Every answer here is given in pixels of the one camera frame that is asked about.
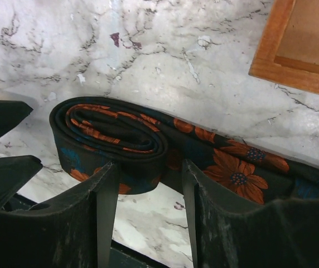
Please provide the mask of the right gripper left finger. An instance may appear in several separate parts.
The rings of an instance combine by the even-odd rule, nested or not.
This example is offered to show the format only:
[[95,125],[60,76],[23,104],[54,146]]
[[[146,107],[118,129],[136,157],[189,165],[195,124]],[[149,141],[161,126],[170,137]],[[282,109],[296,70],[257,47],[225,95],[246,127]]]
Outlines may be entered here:
[[0,267],[108,267],[119,166],[29,210],[0,209]]

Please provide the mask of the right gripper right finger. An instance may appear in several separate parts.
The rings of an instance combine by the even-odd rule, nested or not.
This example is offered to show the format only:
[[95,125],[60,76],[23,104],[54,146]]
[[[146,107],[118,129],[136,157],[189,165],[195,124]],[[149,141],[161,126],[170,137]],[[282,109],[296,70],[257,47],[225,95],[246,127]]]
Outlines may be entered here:
[[194,267],[319,267],[319,199],[260,205],[182,163]]

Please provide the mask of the brown compartment tray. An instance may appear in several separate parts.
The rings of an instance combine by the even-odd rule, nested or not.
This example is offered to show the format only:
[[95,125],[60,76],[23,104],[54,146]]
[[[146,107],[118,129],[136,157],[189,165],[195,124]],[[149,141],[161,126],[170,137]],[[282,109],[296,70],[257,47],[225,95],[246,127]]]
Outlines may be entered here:
[[249,75],[319,94],[319,1],[274,1]]

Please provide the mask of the black orange floral tie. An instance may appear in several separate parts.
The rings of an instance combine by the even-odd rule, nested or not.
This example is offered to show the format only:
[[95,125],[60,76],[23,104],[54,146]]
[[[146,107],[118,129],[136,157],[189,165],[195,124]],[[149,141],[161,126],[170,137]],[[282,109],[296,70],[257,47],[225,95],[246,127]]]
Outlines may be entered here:
[[110,161],[121,168],[119,192],[159,183],[181,191],[182,162],[258,204],[319,198],[319,169],[285,159],[153,109],[103,97],[77,97],[49,116],[61,167],[84,181]]

